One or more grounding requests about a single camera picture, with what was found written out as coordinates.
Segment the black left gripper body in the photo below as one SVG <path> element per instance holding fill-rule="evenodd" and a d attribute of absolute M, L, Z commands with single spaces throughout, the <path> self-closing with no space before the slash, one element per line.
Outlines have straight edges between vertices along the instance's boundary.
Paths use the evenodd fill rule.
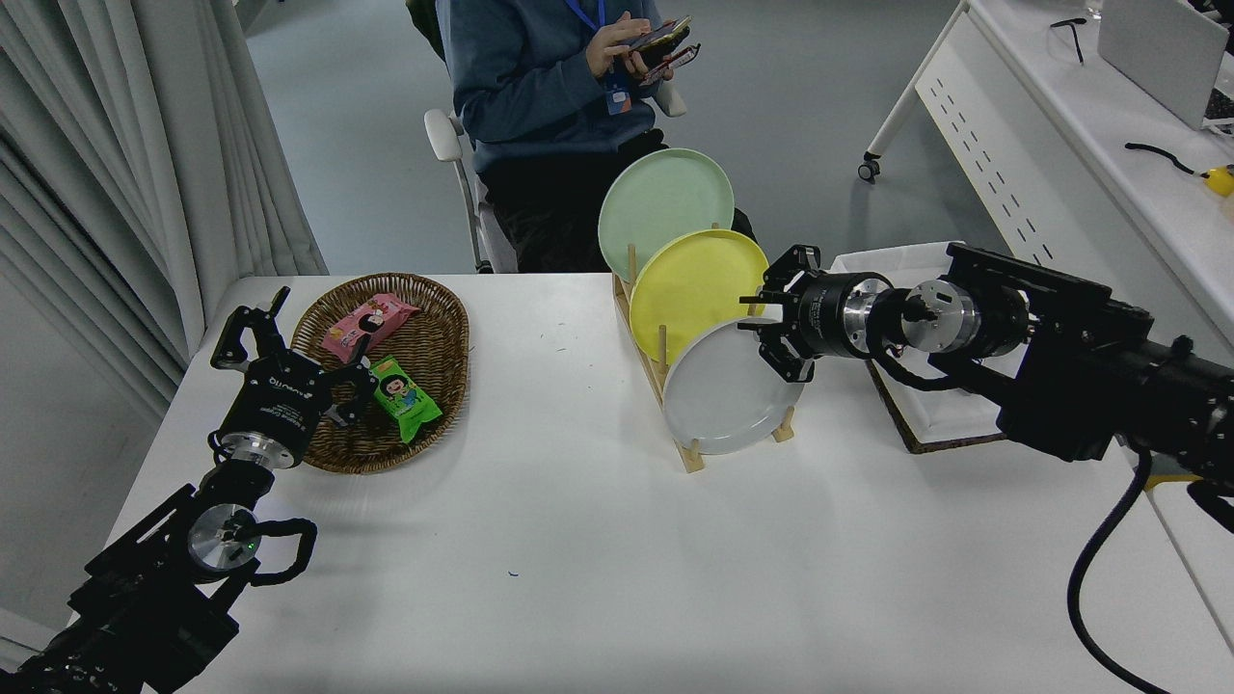
<path fill-rule="evenodd" d="M 333 403 L 317 361 L 295 351 L 252 361 L 220 427 L 220 443 L 259 436 L 283 445 L 290 454 L 304 454 Z"/>

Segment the person's right hand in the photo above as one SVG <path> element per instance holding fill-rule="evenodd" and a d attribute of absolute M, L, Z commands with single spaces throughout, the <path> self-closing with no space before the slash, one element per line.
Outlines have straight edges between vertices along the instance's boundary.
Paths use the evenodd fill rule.
<path fill-rule="evenodd" d="M 621 14 L 616 22 L 600 27 L 582 53 L 592 78 L 603 79 L 612 70 L 615 61 L 619 59 L 631 77 L 638 80 L 645 79 L 650 69 L 642 54 L 631 52 L 631 44 L 626 42 L 652 35 L 653 28 L 652 19 L 634 19 L 631 17 L 631 12 Z"/>

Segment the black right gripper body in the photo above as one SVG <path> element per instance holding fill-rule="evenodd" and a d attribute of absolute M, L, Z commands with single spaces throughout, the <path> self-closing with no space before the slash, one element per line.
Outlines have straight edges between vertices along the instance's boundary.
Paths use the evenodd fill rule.
<path fill-rule="evenodd" d="M 860 359 L 845 327 L 845 305 L 856 286 L 855 274 L 801 273 L 791 285 L 797 296 L 789 311 L 789 343 L 802 359 L 823 356 Z"/>

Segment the person's left hand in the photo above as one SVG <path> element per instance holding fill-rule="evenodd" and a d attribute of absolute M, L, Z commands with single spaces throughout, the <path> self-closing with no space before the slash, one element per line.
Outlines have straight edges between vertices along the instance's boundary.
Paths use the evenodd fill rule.
<path fill-rule="evenodd" d="M 622 58 L 623 65 L 631 79 L 631 86 L 648 86 L 656 80 L 664 79 L 671 73 L 671 54 L 652 54 L 648 52 L 632 51 Z"/>

